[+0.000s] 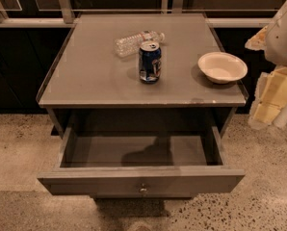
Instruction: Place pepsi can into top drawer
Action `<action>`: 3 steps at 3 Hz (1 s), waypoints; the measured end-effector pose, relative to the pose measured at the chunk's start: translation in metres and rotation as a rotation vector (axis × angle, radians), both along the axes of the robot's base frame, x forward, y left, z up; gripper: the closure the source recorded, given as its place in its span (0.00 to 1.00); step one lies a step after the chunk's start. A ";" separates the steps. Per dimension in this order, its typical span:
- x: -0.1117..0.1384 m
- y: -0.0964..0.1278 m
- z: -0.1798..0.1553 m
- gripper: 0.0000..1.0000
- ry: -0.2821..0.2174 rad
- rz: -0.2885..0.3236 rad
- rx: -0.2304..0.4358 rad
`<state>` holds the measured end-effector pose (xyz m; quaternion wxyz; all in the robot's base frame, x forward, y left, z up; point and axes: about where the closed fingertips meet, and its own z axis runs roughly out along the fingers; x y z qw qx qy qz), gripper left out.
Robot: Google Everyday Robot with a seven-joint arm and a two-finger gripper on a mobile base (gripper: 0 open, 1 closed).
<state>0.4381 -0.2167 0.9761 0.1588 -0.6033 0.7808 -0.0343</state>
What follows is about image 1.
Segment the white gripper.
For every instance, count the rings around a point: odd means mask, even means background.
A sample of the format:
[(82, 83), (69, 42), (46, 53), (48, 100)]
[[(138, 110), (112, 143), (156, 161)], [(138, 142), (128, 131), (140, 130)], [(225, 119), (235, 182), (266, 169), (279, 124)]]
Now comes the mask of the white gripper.
[(268, 28), (263, 27), (249, 38), (245, 48), (265, 49), (265, 58), (277, 65), (270, 74), (262, 73), (258, 79), (248, 124), (257, 130), (269, 125), (283, 128), (287, 124), (287, 1)]

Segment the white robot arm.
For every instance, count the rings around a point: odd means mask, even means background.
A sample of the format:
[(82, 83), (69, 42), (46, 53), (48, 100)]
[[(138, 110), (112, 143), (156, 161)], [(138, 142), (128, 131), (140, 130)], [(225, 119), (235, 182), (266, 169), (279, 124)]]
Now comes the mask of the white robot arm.
[(287, 1), (245, 48), (263, 50), (265, 59), (275, 64), (271, 73), (263, 72), (257, 81), (248, 124), (254, 129), (271, 124), (282, 128), (287, 124)]

